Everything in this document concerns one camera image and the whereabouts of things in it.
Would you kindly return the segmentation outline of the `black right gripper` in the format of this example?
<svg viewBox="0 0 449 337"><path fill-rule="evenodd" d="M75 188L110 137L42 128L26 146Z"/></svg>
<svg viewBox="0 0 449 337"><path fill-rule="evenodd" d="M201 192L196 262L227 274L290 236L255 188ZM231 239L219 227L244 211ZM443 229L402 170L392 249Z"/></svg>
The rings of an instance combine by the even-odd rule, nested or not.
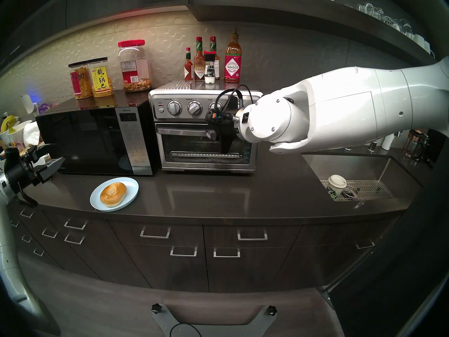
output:
<svg viewBox="0 0 449 337"><path fill-rule="evenodd" d="M221 110L221 128L207 128L208 139L221 143L221 153L228 154L233 141L238 139L231 117L236 116L241 105L242 96L229 96Z"/></svg>

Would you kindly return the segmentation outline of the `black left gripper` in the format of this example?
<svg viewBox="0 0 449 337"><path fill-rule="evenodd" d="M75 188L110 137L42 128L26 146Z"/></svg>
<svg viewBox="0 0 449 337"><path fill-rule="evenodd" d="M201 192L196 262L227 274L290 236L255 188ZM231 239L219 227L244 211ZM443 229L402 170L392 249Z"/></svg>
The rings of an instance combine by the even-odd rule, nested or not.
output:
<svg viewBox="0 0 449 337"><path fill-rule="evenodd" d="M56 152L59 146L56 143L31 145L23 156L20 156L17 147L6 148L4 151L4 173L11 190L14 193L19 193L30 184L36 186L50 180L61 168L66 158L59 157L37 165L37 171L35 171L33 163L37 163L47 154Z"/></svg>

